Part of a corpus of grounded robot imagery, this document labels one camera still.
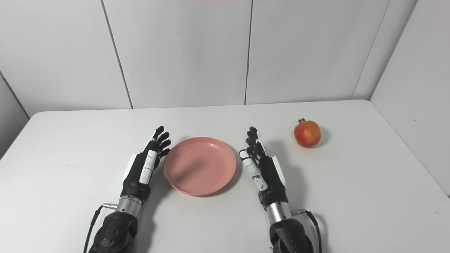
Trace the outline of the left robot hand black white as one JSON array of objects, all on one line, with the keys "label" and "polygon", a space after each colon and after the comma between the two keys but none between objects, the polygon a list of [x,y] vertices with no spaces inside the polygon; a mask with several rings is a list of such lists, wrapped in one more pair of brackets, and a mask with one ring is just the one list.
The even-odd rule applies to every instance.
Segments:
[{"label": "left robot hand black white", "polygon": [[144,203],[150,195],[150,180],[161,160],[170,152],[170,133],[164,126],[156,128],[142,152],[131,159],[131,166],[123,181],[121,197],[135,197]]}]

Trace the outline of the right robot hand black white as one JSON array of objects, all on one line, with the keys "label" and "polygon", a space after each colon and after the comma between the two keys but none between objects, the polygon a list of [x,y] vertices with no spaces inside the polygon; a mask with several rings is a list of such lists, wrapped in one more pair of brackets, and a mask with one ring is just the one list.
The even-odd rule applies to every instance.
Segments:
[{"label": "right robot hand black white", "polygon": [[267,154],[257,128],[251,126],[246,134],[247,147],[238,153],[258,189],[261,205],[266,209],[274,203],[288,203],[285,180],[278,160]]}]

